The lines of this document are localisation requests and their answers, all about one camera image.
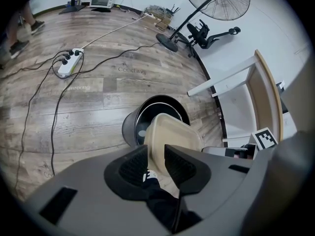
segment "white wall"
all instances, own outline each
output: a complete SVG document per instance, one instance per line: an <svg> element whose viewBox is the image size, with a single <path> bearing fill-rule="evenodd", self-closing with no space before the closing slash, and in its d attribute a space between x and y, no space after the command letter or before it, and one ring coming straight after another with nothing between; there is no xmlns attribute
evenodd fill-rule
<svg viewBox="0 0 315 236"><path fill-rule="evenodd" d="M47 8L66 4L68 0L31 0L33 13ZM171 26L178 27L195 8L188 0L124 0L123 5L144 10L149 5L172 8L173 4L181 10L175 14ZM234 26L241 28L236 36L224 36L210 49L196 50L206 66L210 77L224 73L237 63L254 55L259 49L265 58L276 83L284 81L286 87L297 76L307 57L313 53L310 41L297 16L285 0L251 0L246 14L234 21L219 21L198 13L191 23L199 25L202 19L210 28L210 34L217 34ZM182 30L188 35L187 28ZM222 90L238 83L238 75L216 86ZM248 90L238 88L220 96L228 138L250 133L255 127L252 104ZM289 114L284 117L284 136L296 131Z"/></svg>

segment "power strip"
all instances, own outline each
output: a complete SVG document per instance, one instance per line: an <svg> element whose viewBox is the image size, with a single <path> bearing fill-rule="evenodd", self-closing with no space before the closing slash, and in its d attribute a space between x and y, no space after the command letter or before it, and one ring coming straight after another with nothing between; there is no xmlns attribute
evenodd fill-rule
<svg viewBox="0 0 315 236"><path fill-rule="evenodd" d="M73 53L75 53L75 51L81 51L82 53L84 53L84 49L81 48L73 48L72 49ZM68 59L68 63L67 64L62 64L58 70L58 73L65 77L65 76L69 76L71 75L71 73L73 72L73 69L75 67L75 65L77 64L77 62L79 61L79 59L82 56L82 53L80 53L78 56L75 56L74 54L70 56L70 59Z"/></svg>

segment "black trash can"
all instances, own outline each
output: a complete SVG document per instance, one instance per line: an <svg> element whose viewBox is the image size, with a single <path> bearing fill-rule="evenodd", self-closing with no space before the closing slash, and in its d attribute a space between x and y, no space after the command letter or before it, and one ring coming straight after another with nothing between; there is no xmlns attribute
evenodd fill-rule
<svg viewBox="0 0 315 236"><path fill-rule="evenodd" d="M122 133L126 143L132 147L142 145L151 121L161 113L169 114L190 125L188 114L177 100L167 95L156 95L125 118Z"/></svg>

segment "office chair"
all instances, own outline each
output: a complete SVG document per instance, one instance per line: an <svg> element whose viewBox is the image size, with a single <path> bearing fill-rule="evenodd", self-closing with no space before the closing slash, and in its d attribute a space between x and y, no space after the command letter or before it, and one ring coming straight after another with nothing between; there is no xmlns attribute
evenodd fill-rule
<svg viewBox="0 0 315 236"><path fill-rule="evenodd" d="M194 56L196 57L196 53L195 50L193 49L193 46L195 44L198 44L202 49L208 49L210 48L210 46L216 42L217 40L219 40L217 37L221 37L224 35L236 35L238 33L241 32L241 29L238 27L234 27L229 29L227 32L223 32L220 34L216 34L216 35L212 35L209 36L207 38L208 32L210 31L208 26L199 19L199 21L201 22L201 29L199 29L198 27L193 26L192 24L187 24L187 28L190 31L191 35L188 36L189 39L193 38L192 41L188 41L184 36L182 35L176 35L175 36L175 43L182 42L184 44L186 44L186 46L189 48L189 54L188 57Z"/></svg>

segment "beige container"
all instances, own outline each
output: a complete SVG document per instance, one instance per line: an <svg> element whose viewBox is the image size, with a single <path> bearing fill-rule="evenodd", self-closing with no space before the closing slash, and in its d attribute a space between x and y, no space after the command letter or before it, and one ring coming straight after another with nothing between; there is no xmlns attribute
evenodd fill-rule
<svg viewBox="0 0 315 236"><path fill-rule="evenodd" d="M168 115L159 114L147 129L144 144L148 145L148 168L169 177L165 167L164 146L178 145L196 151L203 149L200 135L189 125Z"/></svg>

